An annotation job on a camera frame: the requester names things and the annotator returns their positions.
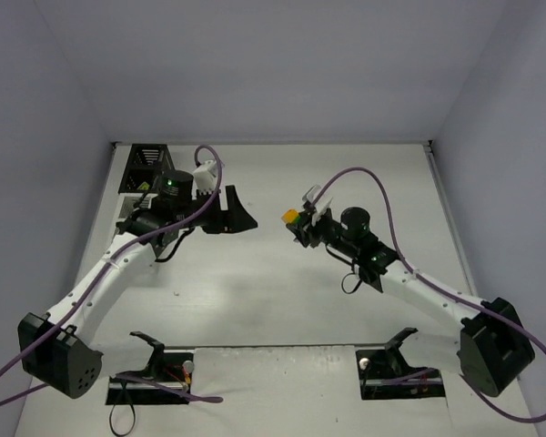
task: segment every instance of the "black clamp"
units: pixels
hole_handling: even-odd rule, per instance
[[[146,368],[142,372],[142,376],[156,379],[162,373],[162,369],[164,368],[164,349],[166,346],[161,341],[158,341],[144,332],[140,332],[139,330],[130,332],[129,335],[138,337],[154,349],[152,356],[149,357]]]

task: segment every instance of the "black cable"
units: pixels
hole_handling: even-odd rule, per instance
[[[165,257],[165,258],[158,258],[156,259],[156,262],[168,262],[170,261],[172,258],[174,258],[174,255],[176,255],[176,251],[178,250],[178,248],[180,247],[180,244],[182,244],[182,241],[184,241],[184,239],[190,235],[192,232],[194,232],[196,228],[191,228],[189,230],[186,230],[182,233],[182,235],[180,236],[180,238],[178,239],[178,241],[176,242],[176,244],[174,245],[174,247],[172,248],[172,251],[170,252],[170,254]]]
[[[336,255],[334,252],[330,251],[328,245],[326,245],[326,251],[327,251],[327,253],[328,253],[332,258],[337,259],[338,261],[343,262],[343,263],[346,264],[347,266],[351,266],[351,265],[352,265],[352,262],[351,262],[351,261],[348,261],[347,259],[342,258],[340,255]]]
[[[366,381],[368,380],[368,374],[370,373],[370,363],[364,369],[363,380],[362,380],[362,399],[365,400],[366,396]]]
[[[131,413],[134,416],[134,420],[131,422],[131,427],[127,432],[121,433],[117,432],[116,429],[113,427],[113,411],[117,406],[117,403],[122,398],[122,396],[127,401],[127,405],[129,405],[129,408],[131,409]],[[127,381],[121,381],[121,391],[117,395],[115,401],[113,402],[113,407],[111,408],[111,412],[109,412],[109,429],[115,435],[116,437],[126,437],[129,435],[136,426],[136,409],[134,408],[134,402],[131,399],[131,396],[129,395],[129,391],[127,391]]]
[[[362,279],[358,280],[358,283],[356,284],[356,286],[354,287],[352,291],[346,291],[346,289],[344,288],[344,281],[346,280],[348,276],[356,276],[356,273],[348,273],[346,276],[344,276],[344,278],[342,278],[341,288],[345,294],[354,294],[356,291],[358,291],[358,289],[360,288],[360,285],[362,285]]]
[[[134,209],[137,209],[137,208],[139,208],[141,206],[141,204],[146,199],[146,196],[149,193],[151,193],[152,190],[154,189],[154,186],[156,185],[156,181],[157,181],[157,177],[154,178],[154,181],[152,182],[152,185],[148,186],[147,190],[142,193],[142,195],[139,197],[138,200],[136,200],[136,202],[134,203]]]

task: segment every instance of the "red wire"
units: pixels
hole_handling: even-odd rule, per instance
[[[174,378],[176,381],[180,382],[181,384],[183,383],[174,373],[172,373],[171,371],[169,371],[168,369],[164,369],[164,371],[170,375],[172,378]]]

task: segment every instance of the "ventilation holes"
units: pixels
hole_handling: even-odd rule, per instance
[[[153,166],[160,159],[159,148],[140,148],[134,155],[133,163],[137,166]]]

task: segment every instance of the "white enclosure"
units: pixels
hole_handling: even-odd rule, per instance
[[[192,169],[193,150],[172,147],[176,165]],[[217,151],[225,162],[225,183],[237,187],[259,228],[227,236],[195,233],[172,262],[123,294],[97,338],[118,341],[141,330],[167,346],[208,348],[197,351],[193,392],[222,394],[225,402],[136,407],[134,436],[168,436],[175,430],[223,436],[536,435],[530,425],[506,421],[474,399],[457,375],[443,375],[447,399],[362,401],[355,345],[384,343],[408,326],[443,329],[371,288],[344,295],[339,282],[348,270],[323,249],[295,244],[280,220],[285,210],[300,206],[311,185],[324,184],[342,168],[368,166],[386,186],[409,259],[470,292],[422,145],[221,146]],[[113,235],[128,153],[129,146],[116,150],[80,275]],[[345,176],[330,192],[337,213],[349,206],[367,208],[373,231],[391,244],[384,203],[371,178]],[[17,437],[61,429],[69,437],[105,435],[111,408],[105,406],[105,393],[105,381],[77,401],[40,391],[26,401]],[[497,402],[527,414],[517,383]],[[122,417],[125,425],[130,417]]]
[[[508,300],[546,343],[546,0],[0,0],[0,368],[18,352],[19,321],[61,299],[111,239],[122,141],[174,145],[182,168],[192,145],[220,145],[226,183],[259,222],[236,236],[196,232],[109,313],[100,340],[138,328],[203,346],[194,390],[227,399],[141,408],[136,436],[241,436],[252,423],[279,436],[534,435],[449,375],[447,404],[354,402],[355,344],[438,327],[372,290],[343,295],[346,271],[293,244],[280,216],[345,166],[369,166],[409,259],[458,290]],[[367,208],[390,243],[368,177],[332,192],[336,211]],[[221,349],[251,345],[265,349]],[[30,383],[15,366],[0,401]],[[17,427],[25,437],[108,435],[103,391],[101,382],[75,402],[37,393],[20,427],[25,401],[9,403],[0,437]],[[499,402],[546,412],[539,350]],[[546,437],[546,422],[537,431]]]

